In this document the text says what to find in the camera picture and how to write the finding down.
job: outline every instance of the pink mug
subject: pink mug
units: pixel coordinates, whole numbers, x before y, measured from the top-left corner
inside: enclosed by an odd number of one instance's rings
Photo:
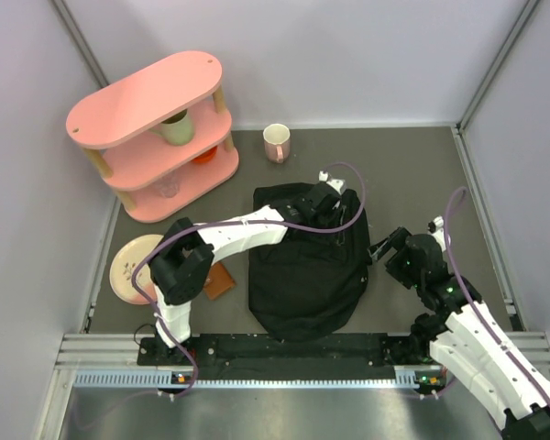
[[[284,124],[271,124],[263,130],[265,154],[273,162],[283,163],[290,155],[290,129]]]

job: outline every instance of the green cup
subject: green cup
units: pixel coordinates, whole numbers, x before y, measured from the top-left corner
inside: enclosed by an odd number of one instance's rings
[[[183,110],[165,119],[159,126],[151,129],[151,131],[163,136],[172,145],[185,145],[193,139],[193,135],[195,134],[193,121],[187,110]]]

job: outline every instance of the cup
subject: cup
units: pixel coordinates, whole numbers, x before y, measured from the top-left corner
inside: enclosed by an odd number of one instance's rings
[[[263,130],[267,159],[283,163],[290,155],[290,129],[284,124],[271,124]]]
[[[171,171],[157,181],[153,182],[155,189],[166,199],[175,197],[180,191],[180,183],[177,177],[177,171]]]
[[[193,139],[195,134],[193,121],[187,110],[165,119],[158,127],[151,128],[151,131],[163,136],[172,145],[185,145]]]

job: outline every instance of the white wall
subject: white wall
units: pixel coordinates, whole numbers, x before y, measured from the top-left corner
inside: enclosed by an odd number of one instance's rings
[[[524,318],[550,341],[550,0],[538,7],[467,140]]]
[[[237,127],[457,122],[525,0],[67,0],[111,81],[175,51],[225,67]]]
[[[95,85],[47,0],[0,1],[0,439],[36,425],[111,194],[65,133]]]

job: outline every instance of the pink shelf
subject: pink shelf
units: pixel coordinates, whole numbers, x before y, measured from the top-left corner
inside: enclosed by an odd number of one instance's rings
[[[232,177],[237,168],[237,149],[225,151],[220,146],[208,163],[188,163],[179,168],[180,191],[175,197],[164,198],[152,186],[131,192],[137,207],[128,214],[143,223],[163,220]]]
[[[83,98],[67,132],[86,149],[110,149],[212,94],[222,65],[209,53],[175,53]]]
[[[173,146],[151,132],[133,137],[122,147],[106,151],[104,159],[114,174],[104,179],[113,188],[134,191],[186,164],[222,142],[232,126],[228,111],[217,113],[212,101],[201,101],[188,110],[195,136],[186,145]]]

